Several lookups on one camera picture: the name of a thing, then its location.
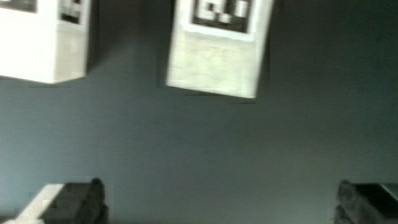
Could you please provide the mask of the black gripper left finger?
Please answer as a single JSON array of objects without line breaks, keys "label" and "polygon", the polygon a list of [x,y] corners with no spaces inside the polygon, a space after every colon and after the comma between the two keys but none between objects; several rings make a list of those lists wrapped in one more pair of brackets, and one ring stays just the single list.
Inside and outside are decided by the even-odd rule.
[{"label": "black gripper left finger", "polygon": [[101,180],[46,184],[10,224],[108,224]]}]

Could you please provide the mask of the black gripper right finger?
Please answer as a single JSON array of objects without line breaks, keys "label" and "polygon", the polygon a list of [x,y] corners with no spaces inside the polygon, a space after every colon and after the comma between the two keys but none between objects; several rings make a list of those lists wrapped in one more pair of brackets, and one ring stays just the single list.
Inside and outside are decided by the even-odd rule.
[{"label": "black gripper right finger", "polygon": [[398,224],[398,183],[337,186],[334,224]]}]

